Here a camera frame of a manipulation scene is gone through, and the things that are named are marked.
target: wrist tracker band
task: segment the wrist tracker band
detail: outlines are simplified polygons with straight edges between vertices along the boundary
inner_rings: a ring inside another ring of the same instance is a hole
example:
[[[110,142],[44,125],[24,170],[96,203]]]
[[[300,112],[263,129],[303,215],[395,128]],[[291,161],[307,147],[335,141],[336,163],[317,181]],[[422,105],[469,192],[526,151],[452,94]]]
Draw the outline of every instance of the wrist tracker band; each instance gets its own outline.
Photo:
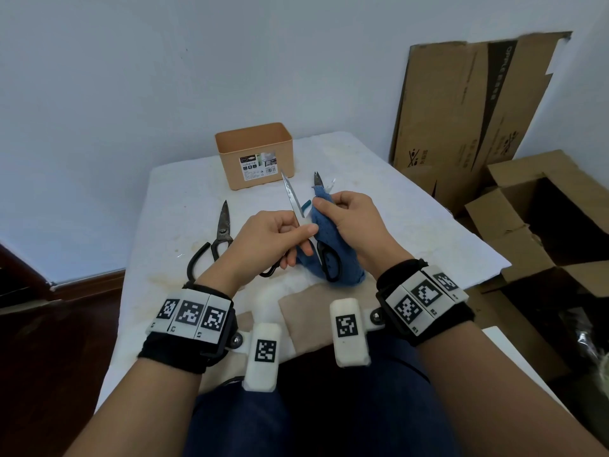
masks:
[[[473,311],[465,304],[468,295],[438,266],[428,266],[423,260],[408,260],[386,273],[394,278],[400,270],[404,271],[402,278],[407,276],[407,279],[379,290],[377,299],[387,322],[411,345],[419,345],[474,319]]]
[[[138,357],[194,374],[220,361],[237,331],[232,301],[223,293],[192,283],[167,295],[148,326]]]

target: person's left hand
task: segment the person's left hand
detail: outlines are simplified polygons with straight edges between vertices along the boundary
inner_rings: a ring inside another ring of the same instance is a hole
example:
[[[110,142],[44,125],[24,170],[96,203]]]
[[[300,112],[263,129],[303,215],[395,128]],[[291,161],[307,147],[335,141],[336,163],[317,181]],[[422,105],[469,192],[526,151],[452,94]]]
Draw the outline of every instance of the person's left hand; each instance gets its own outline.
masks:
[[[260,211],[243,225],[230,247],[196,281],[231,298],[237,290],[281,259],[282,269],[296,265],[296,246],[311,256],[309,238],[316,224],[298,226],[291,210]]]

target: hand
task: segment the hand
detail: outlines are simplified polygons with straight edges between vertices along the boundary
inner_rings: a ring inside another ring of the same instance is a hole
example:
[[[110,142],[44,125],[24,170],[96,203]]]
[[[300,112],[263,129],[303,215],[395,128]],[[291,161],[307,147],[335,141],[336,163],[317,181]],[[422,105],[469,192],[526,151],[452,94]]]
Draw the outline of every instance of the hand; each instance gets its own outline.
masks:
[[[372,199],[359,192],[332,194],[334,203],[316,197],[313,205],[330,218],[340,236],[357,253],[357,260],[375,279],[413,256],[389,234]]]
[[[306,255],[313,255],[308,239],[317,230],[316,224],[299,227],[291,210],[260,211],[250,216],[226,252],[195,282],[232,298],[279,259],[282,269],[295,266],[297,245]]]

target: person's right hand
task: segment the person's right hand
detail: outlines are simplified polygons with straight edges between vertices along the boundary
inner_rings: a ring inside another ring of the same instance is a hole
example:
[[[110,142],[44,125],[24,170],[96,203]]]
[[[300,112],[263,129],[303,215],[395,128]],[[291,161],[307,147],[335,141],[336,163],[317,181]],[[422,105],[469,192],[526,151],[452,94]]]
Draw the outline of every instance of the person's right hand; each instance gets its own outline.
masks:
[[[313,205],[330,218],[340,236],[353,247],[357,260],[375,279],[413,256],[389,234],[372,199],[359,192],[332,194],[332,202],[316,197]]]

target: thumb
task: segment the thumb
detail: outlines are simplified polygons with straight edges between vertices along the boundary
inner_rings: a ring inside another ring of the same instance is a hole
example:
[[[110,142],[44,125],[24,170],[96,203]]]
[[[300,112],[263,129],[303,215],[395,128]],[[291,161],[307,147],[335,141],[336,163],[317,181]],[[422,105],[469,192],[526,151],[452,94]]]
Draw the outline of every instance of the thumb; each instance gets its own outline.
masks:
[[[284,248],[287,250],[288,248],[295,247],[317,234],[318,230],[319,226],[316,224],[306,224],[281,234],[281,238],[284,241]]]
[[[315,197],[313,199],[313,206],[323,215],[330,218],[334,224],[338,224],[339,220],[341,220],[346,212],[344,208],[337,207],[332,202],[322,199],[321,197]]]

